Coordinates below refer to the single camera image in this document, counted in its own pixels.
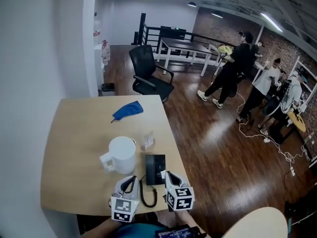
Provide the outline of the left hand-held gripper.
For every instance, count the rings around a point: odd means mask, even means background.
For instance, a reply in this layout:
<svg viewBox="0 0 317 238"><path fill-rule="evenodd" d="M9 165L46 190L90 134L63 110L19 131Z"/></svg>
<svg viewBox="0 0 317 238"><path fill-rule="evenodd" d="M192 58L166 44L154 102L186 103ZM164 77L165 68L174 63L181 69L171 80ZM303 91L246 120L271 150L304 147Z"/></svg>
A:
<svg viewBox="0 0 317 238"><path fill-rule="evenodd" d="M136 176L125 177L116 183L109 200L112 220L132 222L139 206L138 184Z"/></svg>

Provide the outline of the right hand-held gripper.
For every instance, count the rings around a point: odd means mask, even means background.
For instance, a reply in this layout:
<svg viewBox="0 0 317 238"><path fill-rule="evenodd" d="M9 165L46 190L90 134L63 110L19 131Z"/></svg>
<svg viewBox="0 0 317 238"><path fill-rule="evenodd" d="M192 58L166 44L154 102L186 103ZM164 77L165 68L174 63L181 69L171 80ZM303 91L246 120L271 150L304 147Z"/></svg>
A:
<svg viewBox="0 0 317 238"><path fill-rule="evenodd" d="M193 208L195 194L186 178L166 171L164 199L169 211L189 211Z"/></svg>

